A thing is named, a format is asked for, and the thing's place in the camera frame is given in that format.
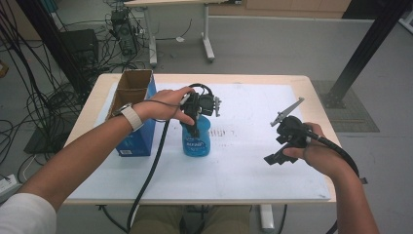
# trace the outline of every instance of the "black tool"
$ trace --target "black tool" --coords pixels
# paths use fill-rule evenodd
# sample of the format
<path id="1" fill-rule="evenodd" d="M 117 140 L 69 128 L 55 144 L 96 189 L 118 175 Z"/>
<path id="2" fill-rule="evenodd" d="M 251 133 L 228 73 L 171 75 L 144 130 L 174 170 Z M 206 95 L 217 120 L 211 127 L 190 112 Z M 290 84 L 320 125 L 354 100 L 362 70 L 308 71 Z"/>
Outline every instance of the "black tool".
<path id="1" fill-rule="evenodd" d="M 310 126 L 303 124 L 297 117 L 288 116 L 293 109 L 295 109 L 304 99 L 301 97 L 297 102 L 289 106 L 285 111 L 279 112 L 279 116 L 274 122 L 271 123 L 271 126 L 274 127 L 278 123 L 280 125 L 277 127 L 277 133 L 280 135 L 277 137 L 277 141 L 280 144 L 286 143 L 277 153 L 271 154 L 264 158 L 264 160 L 269 164 L 280 164 L 284 162 L 295 163 L 297 158 L 292 158 L 284 155 L 282 151 L 289 147 L 296 148 L 305 148 L 307 143 L 310 142 L 310 138 L 305 134 L 308 131 L 311 131 Z"/>
<path id="2" fill-rule="evenodd" d="M 188 93 L 181 101 L 181 110 L 188 116 L 190 116 L 194 121 L 194 125 L 187 125 L 183 124 L 186 129 L 188 130 L 188 133 L 192 137 L 199 137 L 200 133 L 197 127 L 197 120 L 198 120 L 198 115 L 203 114 L 207 116 L 211 116 L 213 113 L 213 110 L 215 110 L 215 115 L 216 117 L 219 116 L 219 105 L 221 103 L 221 100 L 219 97 L 214 96 L 212 94 L 212 90 L 203 84 L 192 84 L 189 87 L 195 88 L 195 87 L 201 87 L 204 90 L 207 90 L 207 94 L 198 94 L 198 93 Z"/>

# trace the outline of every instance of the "black device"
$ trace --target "black device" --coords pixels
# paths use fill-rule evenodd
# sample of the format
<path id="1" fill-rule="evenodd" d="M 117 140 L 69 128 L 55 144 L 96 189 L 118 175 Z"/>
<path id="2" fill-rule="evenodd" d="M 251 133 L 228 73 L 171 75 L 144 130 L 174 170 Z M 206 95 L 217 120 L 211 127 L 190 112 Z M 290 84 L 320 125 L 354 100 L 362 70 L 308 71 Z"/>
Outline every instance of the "black device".
<path id="1" fill-rule="evenodd" d="M 301 123 L 301 121 L 295 116 L 287 116 L 281 122 L 277 128 L 277 133 L 280 135 L 277 137 L 277 141 L 284 145 L 277 153 L 271 154 L 264 158 L 264 160 L 269 164 L 280 164 L 284 162 L 295 163 L 297 158 L 291 158 L 282 153 L 282 151 L 289 147 L 305 148 L 310 142 L 310 138 L 305 135 L 306 132 L 311 131 L 311 127 Z"/>
<path id="2" fill-rule="evenodd" d="M 128 15 L 129 10 L 123 9 L 120 11 L 112 11 L 110 18 L 113 27 L 113 30 L 110 32 L 119 41 L 123 56 L 136 55 L 138 50 L 138 44 Z"/>
<path id="3" fill-rule="evenodd" d="M 194 125 L 187 125 L 183 124 L 185 128 L 188 130 L 188 133 L 192 137 L 199 137 L 200 133 L 197 127 L 197 117 L 199 114 L 211 116 L 213 110 L 215 110 L 216 117 L 219 116 L 219 105 L 221 100 L 219 97 L 216 97 L 212 94 L 212 90 L 203 84 L 195 83 L 190 85 L 189 87 L 195 88 L 200 87 L 204 90 L 207 90 L 207 94 L 198 94 L 198 93 L 189 93 L 186 97 L 183 98 L 181 101 L 181 110 L 190 116 L 195 124 Z"/>
<path id="4" fill-rule="evenodd" d="M 64 45 L 81 67 L 98 62 L 99 47 L 93 29 L 62 31 L 59 34 Z"/>

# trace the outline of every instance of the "equipment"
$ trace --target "equipment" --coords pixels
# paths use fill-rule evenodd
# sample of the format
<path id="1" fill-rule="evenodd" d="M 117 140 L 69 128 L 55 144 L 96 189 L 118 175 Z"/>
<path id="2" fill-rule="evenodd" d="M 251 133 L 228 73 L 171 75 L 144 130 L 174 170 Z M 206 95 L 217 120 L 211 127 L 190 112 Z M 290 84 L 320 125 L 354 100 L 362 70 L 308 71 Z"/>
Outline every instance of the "equipment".
<path id="1" fill-rule="evenodd" d="M 211 89 L 203 84 L 192 84 L 189 87 L 201 87 L 207 90 L 207 94 L 189 93 L 181 102 L 183 112 L 195 122 L 193 126 L 181 123 L 182 146 L 188 156 L 206 156 L 210 151 L 208 133 L 210 122 L 203 114 L 211 116 L 215 109 L 216 117 L 218 117 L 221 100 L 219 97 L 215 97 Z"/>
<path id="2" fill-rule="evenodd" d="M 276 163 L 282 165 L 286 161 L 295 163 L 295 161 L 297 161 L 296 158 L 288 157 L 282 154 L 282 151 L 289 147 L 305 148 L 307 143 L 310 142 L 310 138 L 303 134 L 304 132 L 311 130 L 310 126 L 302 124 L 301 121 L 295 116 L 288 116 L 288 114 L 303 101 L 304 99 L 300 97 L 297 102 L 290 105 L 286 110 L 279 112 L 279 116 L 277 116 L 276 120 L 270 123 L 271 127 L 274 127 L 280 123 L 277 128 L 277 133 L 280 134 L 280 136 L 277 137 L 277 141 L 280 144 L 284 144 L 286 142 L 287 144 L 277 153 L 271 154 L 264 158 L 269 165 Z"/>
<path id="3" fill-rule="evenodd" d="M 93 29 L 62 31 L 60 38 L 81 66 L 98 62 L 98 42 Z"/>
<path id="4" fill-rule="evenodd" d="M 111 21 L 113 30 L 110 33 L 119 41 L 123 56 L 137 54 L 138 44 L 128 18 L 128 10 L 112 11 Z"/>

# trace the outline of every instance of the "gray mat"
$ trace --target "gray mat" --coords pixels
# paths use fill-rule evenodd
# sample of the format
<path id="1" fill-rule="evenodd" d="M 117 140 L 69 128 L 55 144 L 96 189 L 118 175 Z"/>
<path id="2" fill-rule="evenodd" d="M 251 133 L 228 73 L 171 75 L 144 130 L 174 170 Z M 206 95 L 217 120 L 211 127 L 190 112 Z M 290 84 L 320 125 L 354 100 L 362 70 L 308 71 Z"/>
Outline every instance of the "gray mat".
<path id="1" fill-rule="evenodd" d="M 327 94 L 335 81 L 312 81 L 319 95 Z M 356 93 L 349 89 L 343 98 L 346 108 L 324 108 L 328 119 L 337 133 L 378 133 L 373 119 L 368 114 Z"/>

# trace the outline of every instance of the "white watch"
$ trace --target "white watch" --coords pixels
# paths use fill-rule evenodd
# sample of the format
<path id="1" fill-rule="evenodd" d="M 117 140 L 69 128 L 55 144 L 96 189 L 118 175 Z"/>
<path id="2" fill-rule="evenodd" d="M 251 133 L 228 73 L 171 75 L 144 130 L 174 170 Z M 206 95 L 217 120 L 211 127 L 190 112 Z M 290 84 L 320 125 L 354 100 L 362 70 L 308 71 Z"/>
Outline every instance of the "white watch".
<path id="1" fill-rule="evenodd" d="M 127 118 L 127 120 L 131 123 L 133 131 L 136 131 L 140 127 L 142 127 L 142 121 L 140 120 L 136 111 L 133 110 L 132 103 L 127 103 L 126 105 L 122 106 L 112 113 L 113 116 L 118 116 L 121 114 L 123 114 L 125 118 Z"/>

